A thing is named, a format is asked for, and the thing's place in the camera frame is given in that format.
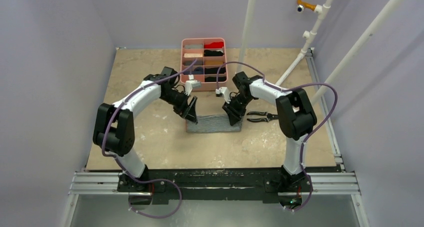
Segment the grey striped underwear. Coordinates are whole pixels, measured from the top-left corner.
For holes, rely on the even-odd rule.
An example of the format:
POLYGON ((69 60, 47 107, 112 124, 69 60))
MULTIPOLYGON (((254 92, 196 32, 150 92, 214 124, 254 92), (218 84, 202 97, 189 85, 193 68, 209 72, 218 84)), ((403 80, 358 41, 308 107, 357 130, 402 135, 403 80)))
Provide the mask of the grey striped underwear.
POLYGON ((187 121, 186 132, 195 134, 234 133, 242 130, 243 121, 230 125, 226 114, 202 115, 197 123, 187 121))

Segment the black underwear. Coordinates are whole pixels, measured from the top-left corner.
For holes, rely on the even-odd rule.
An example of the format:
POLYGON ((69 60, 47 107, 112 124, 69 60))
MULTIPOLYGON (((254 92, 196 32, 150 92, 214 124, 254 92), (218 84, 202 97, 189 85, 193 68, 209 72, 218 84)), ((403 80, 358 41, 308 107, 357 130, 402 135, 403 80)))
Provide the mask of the black underwear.
POLYGON ((219 76, 218 78, 216 78, 215 76, 207 76, 204 78, 204 82, 205 83, 212 83, 212 82, 226 82, 227 81, 227 77, 226 76, 219 76))

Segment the pink divided organizer tray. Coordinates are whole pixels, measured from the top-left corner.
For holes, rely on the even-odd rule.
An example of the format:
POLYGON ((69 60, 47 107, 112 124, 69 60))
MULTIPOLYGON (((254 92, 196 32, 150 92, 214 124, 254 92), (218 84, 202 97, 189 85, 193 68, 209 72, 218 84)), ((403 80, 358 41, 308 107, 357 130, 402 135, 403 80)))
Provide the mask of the pink divided organizer tray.
MULTIPOLYGON (((181 58, 180 58, 180 64, 181 70, 187 71, 192 69, 193 67, 198 67, 198 66, 203 66, 203 69, 205 68, 213 68, 213 67, 226 67, 226 66, 222 66, 222 65, 205 65, 205 60, 218 60, 218 61, 225 61, 225 63, 227 62, 227 55, 226 55, 226 43, 225 40, 223 38, 220 37, 215 37, 215 38, 186 38, 183 39, 181 42, 181 58), (185 49, 184 46, 185 45, 191 45, 191 44, 209 44, 212 42, 224 42, 224 47, 223 48, 204 48, 203 49, 185 49), (211 56, 211 57, 202 57, 202 58, 184 58, 184 53, 203 53, 204 54, 204 50, 218 50, 218 51, 223 51, 224 55, 223 56, 211 56), (185 61, 190 61, 190 60, 202 60, 203 61, 203 65, 193 65, 194 62, 192 63, 192 65, 189 66, 184 66, 183 62, 185 61)), ((195 88, 195 91, 214 91, 216 89, 217 86, 219 87, 225 87, 227 85, 227 82, 229 80, 229 71, 228 68, 226 67, 226 73, 224 74, 193 74, 194 78, 196 80, 198 80, 199 82, 201 82, 201 86, 199 88, 195 88), (225 82, 205 82, 205 77, 223 77, 225 76, 227 78, 227 80, 225 82)), ((184 75, 183 73, 180 75, 180 82, 181 84, 185 84, 185 82, 189 79, 188 75, 184 75)))

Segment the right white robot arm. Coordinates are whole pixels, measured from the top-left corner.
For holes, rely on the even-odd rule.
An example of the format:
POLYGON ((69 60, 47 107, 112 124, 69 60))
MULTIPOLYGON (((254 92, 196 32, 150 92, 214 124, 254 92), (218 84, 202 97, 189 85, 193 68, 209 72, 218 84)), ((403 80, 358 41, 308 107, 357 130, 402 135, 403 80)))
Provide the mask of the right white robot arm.
POLYGON ((223 110, 230 125, 239 123, 246 115, 247 105, 253 100, 264 100, 276 107, 277 120, 286 137, 283 175, 280 183, 288 191, 300 185, 304 162, 304 142, 317 124, 317 116, 306 91, 300 88, 284 89, 260 75, 248 77, 237 73, 232 81, 238 92, 232 96, 227 87, 216 87, 215 94, 224 98, 223 110))

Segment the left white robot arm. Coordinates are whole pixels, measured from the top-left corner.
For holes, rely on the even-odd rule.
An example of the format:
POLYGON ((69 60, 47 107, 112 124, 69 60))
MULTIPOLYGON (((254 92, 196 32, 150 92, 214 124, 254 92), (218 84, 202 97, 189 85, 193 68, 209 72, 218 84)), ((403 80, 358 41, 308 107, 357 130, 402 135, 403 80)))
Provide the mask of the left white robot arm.
POLYGON ((162 100, 182 119, 197 124, 196 103, 191 90, 177 89, 180 73, 165 66, 159 74, 147 75, 141 84, 113 104, 102 103, 97 110, 92 141, 130 177, 129 184, 138 192, 149 186, 148 167, 134 150, 135 118, 152 102, 162 100))

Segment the navy rolled garment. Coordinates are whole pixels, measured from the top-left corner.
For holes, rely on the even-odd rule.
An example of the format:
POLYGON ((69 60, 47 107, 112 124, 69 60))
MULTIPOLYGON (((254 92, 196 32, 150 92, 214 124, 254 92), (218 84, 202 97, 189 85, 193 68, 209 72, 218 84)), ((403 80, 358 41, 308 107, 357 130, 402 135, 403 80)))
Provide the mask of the navy rolled garment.
POLYGON ((195 66, 191 69, 188 69, 187 71, 184 71, 183 74, 184 75, 203 75, 204 68, 203 66, 195 66))

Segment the black rolled garment lower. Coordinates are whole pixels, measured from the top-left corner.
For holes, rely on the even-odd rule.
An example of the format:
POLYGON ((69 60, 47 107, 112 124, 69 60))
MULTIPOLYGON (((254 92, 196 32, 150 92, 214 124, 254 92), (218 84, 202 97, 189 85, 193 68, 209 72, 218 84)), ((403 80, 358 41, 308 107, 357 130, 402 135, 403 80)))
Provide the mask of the black rolled garment lower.
POLYGON ((205 75, 216 75, 216 74, 225 74, 227 72, 226 67, 211 67, 211 68, 204 68, 204 74, 205 75))

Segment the black rolled garment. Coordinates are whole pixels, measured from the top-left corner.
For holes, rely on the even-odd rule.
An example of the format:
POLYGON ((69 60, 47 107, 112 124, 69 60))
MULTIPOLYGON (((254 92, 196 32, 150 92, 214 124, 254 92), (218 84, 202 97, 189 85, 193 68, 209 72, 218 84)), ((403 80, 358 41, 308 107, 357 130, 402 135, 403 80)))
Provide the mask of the black rolled garment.
POLYGON ((203 51, 204 57, 221 57, 224 56, 225 53, 221 50, 211 50, 211 49, 205 49, 203 51))
POLYGON ((216 74, 225 74, 227 72, 226 67, 211 67, 211 68, 204 68, 204 74, 205 75, 216 75, 216 74))

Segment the dark grey rolled garment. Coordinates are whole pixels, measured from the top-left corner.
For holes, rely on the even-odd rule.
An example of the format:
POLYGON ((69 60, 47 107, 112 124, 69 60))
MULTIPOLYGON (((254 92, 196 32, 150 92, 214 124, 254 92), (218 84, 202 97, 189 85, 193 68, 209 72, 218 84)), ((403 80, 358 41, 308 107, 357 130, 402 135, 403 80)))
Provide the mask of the dark grey rolled garment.
POLYGON ((203 64, 204 64, 204 61, 203 60, 196 60, 196 61, 194 61, 194 60, 187 60, 187 61, 184 61, 183 63, 182 63, 184 66, 190 66, 190 65, 194 65, 194 66, 202 66, 203 64))

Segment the beige rolled garment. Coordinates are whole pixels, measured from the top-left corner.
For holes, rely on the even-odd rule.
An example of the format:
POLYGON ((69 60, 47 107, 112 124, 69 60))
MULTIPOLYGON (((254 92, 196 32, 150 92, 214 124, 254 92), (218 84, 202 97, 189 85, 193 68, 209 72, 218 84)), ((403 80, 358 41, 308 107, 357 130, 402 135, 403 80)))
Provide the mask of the beige rolled garment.
POLYGON ((202 58, 204 55, 203 53, 184 53, 184 58, 202 58))

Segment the black rolled garment upper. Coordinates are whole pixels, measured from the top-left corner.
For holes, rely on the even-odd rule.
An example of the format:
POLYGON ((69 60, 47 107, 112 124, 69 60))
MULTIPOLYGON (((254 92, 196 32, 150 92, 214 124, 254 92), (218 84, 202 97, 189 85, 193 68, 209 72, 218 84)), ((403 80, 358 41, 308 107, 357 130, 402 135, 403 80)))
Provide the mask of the black rolled garment upper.
POLYGON ((211 49, 205 49, 203 51, 204 57, 221 57, 224 56, 225 53, 221 50, 211 50, 211 49))

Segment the red rolled garment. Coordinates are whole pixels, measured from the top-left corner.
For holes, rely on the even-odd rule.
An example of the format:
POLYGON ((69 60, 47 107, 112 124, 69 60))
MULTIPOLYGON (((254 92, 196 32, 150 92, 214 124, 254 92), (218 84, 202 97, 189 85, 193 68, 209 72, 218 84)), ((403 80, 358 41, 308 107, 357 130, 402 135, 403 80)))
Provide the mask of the red rolled garment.
POLYGON ((216 41, 211 43, 205 43, 203 47, 205 49, 221 49, 223 48, 225 43, 223 41, 216 41))

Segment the black handled pliers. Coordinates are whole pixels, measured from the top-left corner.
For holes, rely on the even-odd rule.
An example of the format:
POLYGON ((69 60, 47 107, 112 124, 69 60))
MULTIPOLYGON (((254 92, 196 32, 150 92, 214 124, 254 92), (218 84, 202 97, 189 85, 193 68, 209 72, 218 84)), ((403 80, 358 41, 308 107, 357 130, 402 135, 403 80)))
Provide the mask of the black handled pliers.
POLYGON ((246 120, 251 123, 270 122, 277 120, 279 117, 277 114, 269 113, 266 111, 250 111, 246 114, 247 116, 258 116, 256 118, 248 117, 246 120))

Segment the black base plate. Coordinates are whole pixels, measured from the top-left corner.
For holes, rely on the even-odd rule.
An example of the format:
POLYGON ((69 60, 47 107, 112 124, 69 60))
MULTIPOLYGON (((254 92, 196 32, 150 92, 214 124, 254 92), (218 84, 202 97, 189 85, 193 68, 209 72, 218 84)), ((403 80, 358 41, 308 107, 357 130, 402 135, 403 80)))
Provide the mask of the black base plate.
POLYGON ((170 200, 261 201, 298 207, 309 196, 311 177, 283 167, 149 169, 139 181, 122 173, 119 193, 144 193, 154 205, 170 200))

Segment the aluminium rail frame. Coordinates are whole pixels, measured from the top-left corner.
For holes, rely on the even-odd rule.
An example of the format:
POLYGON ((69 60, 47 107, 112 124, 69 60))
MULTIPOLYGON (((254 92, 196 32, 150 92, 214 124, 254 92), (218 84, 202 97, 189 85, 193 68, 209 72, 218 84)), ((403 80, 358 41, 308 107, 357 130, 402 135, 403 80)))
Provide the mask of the aluminium rail frame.
MULTIPOLYGON (((315 195, 330 196, 351 196, 353 201, 354 213, 358 223, 362 227, 368 226, 368 221, 362 208, 361 191, 357 177, 354 172, 346 172, 338 143, 334 134, 333 126, 330 122, 326 123, 326 129, 333 147, 333 155, 336 161, 335 167, 307 167, 304 174, 310 176, 311 187, 309 196, 302 201, 305 204, 308 199, 315 195)), ((115 195, 127 196, 129 199, 140 198, 140 203, 146 205, 152 203, 152 200, 146 193, 126 193, 118 192, 118 180, 121 173, 113 172, 76 172, 72 179, 69 190, 67 209, 65 216, 61 221, 61 226, 69 227, 72 224, 78 200, 82 196, 93 195, 115 195)), ((284 210, 289 211, 291 207, 282 206, 284 210)))

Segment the white pvc pipe frame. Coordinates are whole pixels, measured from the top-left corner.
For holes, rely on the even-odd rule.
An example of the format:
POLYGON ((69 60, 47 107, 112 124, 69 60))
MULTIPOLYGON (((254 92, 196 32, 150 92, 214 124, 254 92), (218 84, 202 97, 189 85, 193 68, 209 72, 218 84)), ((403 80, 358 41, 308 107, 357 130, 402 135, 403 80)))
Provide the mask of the white pvc pipe frame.
MULTIPOLYGON (((361 36, 357 39, 357 41, 353 44, 347 54, 342 58, 339 64, 335 67, 335 69, 331 72, 328 78, 325 80, 326 84, 331 84, 334 82, 336 77, 342 72, 342 70, 351 62, 351 60, 359 53, 359 50, 374 36, 380 27, 383 26, 385 21, 388 19, 390 14, 394 12, 394 10, 401 4, 403 0, 389 0, 385 6, 381 9, 381 11, 377 14, 377 16, 373 19, 373 21, 369 24, 369 26, 365 29, 365 31, 361 34, 361 36)), ((303 38, 305 39, 305 44, 299 51, 299 54, 296 56, 292 64, 288 67, 288 69, 281 75, 276 84, 279 86, 283 83, 284 80, 290 75, 290 73, 294 70, 294 68, 299 64, 299 62, 306 56, 307 50, 310 47, 311 43, 314 41, 317 36, 318 30, 322 24, 322 22, 327 17, 329 10, 331 9, 333 0, 326 0, 323 5, 316 5, 314 13, 317 14, 317 19, 315 24, 313 25, 310 31, 305 31, 303 33, 303 38)), ((242 62, 245 57, 245 52, 247 49, 249 28, 252 24, 253 14, 256 6, 256 0, 248 0, 247 9, 245 14, 245 20, 242 30, 241 37, 241 46, 239 49, 238 62, 242 62)))

